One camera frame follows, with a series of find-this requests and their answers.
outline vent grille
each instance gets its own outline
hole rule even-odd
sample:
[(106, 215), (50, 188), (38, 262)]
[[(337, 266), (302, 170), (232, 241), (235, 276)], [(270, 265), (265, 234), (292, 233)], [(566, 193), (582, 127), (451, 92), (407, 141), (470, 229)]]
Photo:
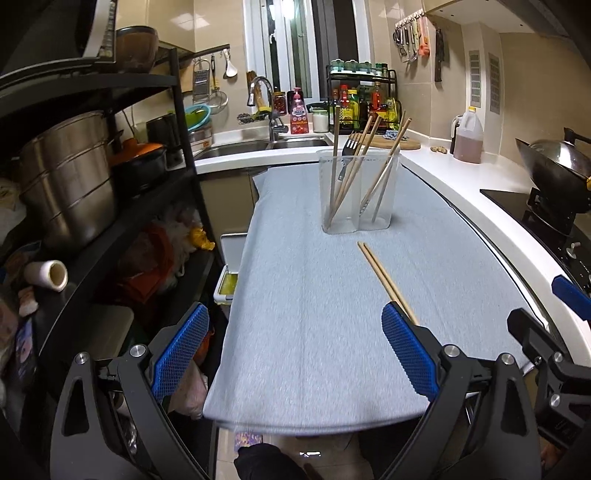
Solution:
[(470, 57), (470, 105), (480, 108), (482, 82), (480, 80), (480, 51), (468, 52)]
[(499, 59), (489, 54), (491, 65), (491, 112), (501, 113), (501, 64)]

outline floor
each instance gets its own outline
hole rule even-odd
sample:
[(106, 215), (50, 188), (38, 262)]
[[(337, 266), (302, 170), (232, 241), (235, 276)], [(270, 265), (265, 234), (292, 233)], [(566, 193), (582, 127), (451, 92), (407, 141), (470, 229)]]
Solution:
[[(369, 463), (361, 457), (357, 434), (323, 437), (263, 435), (263, 441), (278, 446), (298, 465), (311, 464), (323, 480), (372, 480)], [(220, 429), (217, 443), (216, 480), (238, 480), (233, 461), (235, 434)]]

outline gas stove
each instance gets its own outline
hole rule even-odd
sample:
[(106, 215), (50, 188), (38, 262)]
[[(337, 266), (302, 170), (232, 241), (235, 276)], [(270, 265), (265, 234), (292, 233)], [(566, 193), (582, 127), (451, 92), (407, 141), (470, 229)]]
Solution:
[(531, 193), (480, 192), (531, 233), (562, 265), (571, 281), (591, 296), (591, 230), (585, 225), (586, 214), (556, 210), (537, 189), (531, 189)]

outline chrome faucet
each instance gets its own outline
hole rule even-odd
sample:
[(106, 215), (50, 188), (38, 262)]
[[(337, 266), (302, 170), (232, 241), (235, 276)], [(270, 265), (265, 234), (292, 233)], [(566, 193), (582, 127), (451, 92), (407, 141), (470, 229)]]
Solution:
[(279, 134), (286, 134), (289, 131), (287, 125), (281, 120), (281, 114), (273, 108), (273, 86), (266, 77), (256, 77), (248, 90), (247, 106), (255, 106), (255, 87), (257, 83), (264, 83), (267, 87), (267, 94), (269, 95), (269, 107), (271, 113), (269, 114), (269, 142), (275, 143)]

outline sink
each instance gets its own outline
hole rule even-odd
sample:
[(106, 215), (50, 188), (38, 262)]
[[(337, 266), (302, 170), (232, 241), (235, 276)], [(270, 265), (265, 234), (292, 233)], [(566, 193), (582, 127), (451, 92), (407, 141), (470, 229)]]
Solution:
[(329, 147), (323, 138), (284, 138), (273, 145), (273, 150), (282, 148)]
[(206, 158), (224, 157), (225, 155), (236, 155), (239, 153), (250, 153), (266, 150), (269, 146), (267, 140), (256, 140), (251, 142), (233, 143), (211, 147), (195, 155), (195, 160), (204, 160)]

